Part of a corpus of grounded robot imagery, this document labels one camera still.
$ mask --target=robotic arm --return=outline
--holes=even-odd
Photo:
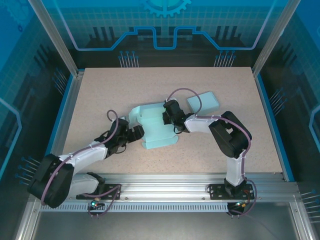
[[[34,177],[28,185],[28,192],[41,199],[45,187],[54,170],[68,157],[70,160],[62,166],[46,192],[44,203],[51,208],[62,204],[68,196],[76,196],[84,193],[99,195],[105,191],[105,181],[95,173],[89,172],[86,175],[76,175],[83,168],[117,153],[118,148],[127,147],[141,139],[145,132],[142,126],[135,126],[129,129],[129,123],[119,118],[118,128],[113,137],[105,144],[92,147],[110,137],[115,130],[116,122],[112,123],[109,131],[104,132],[89,145],[88,149],[73,156],[74,153],[55,156],[49,154],[43,158]]]
[[[180,133],[201,132],[213,135],[220,150],[227,157],[224,186],[230,198],[234,198],[246,185],[242,176],[242,156],[249,145],[245,134],[224,120],[196,116],[194,113],[185,114],[176,100],[165,102],[163,107],[165,112],[163,112],[162,118],[165,125],[174,125]],[[250,132],[232,112],[226,111],[220,117],[240,126],[248,134],[250,140],[252,139]]]

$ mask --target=light blue block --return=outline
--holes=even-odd
[[[219,109],[219,102],[211,91],[200,94],[199,96],[202,101],[202,108],[198,115],[206,115]],[[187,101],[192,113],[195,113],[200,108],[200,102],[197,96],[190,97]]]
[[[165,111],[164,103],[141,105],[129,113],[129,127],[140,124],[144,130],[142,146],[146,149],[160,148],[175,144],[178,136],[174,126],[164,125],[162,113]]]

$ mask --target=gear logo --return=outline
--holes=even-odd
[[[145,10],[149,10],[150,14],[157,17],[168,15],[173,17],[174,14],[180,14],[181,10],[187,9],[187,4],[191,4],[191,0],[140,0]]]
[[[0,0],[0,7],[5,7],[19,25],[22,25],[29,16],[27,0]]]

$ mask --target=table surface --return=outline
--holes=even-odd
[[[233,112],[251,132],[246,172],[282,172],[256,82],[249,67],[152,67],[86,68],[63,153],[87,146],[110,129],[109,109],[119,116],[132,108],[163,102],[177,88],[198,94],[212,91],[220,109]],[[184,112],[193,93],[178,91]],[[214,137],[205,133],[182,133],[176,144],[145,149],[142,140],[128,144],[124,153],[96,162],[81,172],[95,173],[225,173],[226,156]]]

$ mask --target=beige work surface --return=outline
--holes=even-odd
[[[220,103],[214,112],[233,112],[252,134],[245,159],[246,172],[281,172],[279,158],[267,123],[257,86],[249,67],[153,67],[87,68],[75,104],[63,153],[90,144],[110,129],[109,109],[128,115],[139,105],[163,102],[177,88],[198,94],[212,91]],[[187,98],[174,94],[188,113]],[[128,144],[124,153],[96,162],[82,172],[95,173],[225,173],[226,156],[214,137],[205,133],[182,133],[176,144],[145,149],[142,140]]]

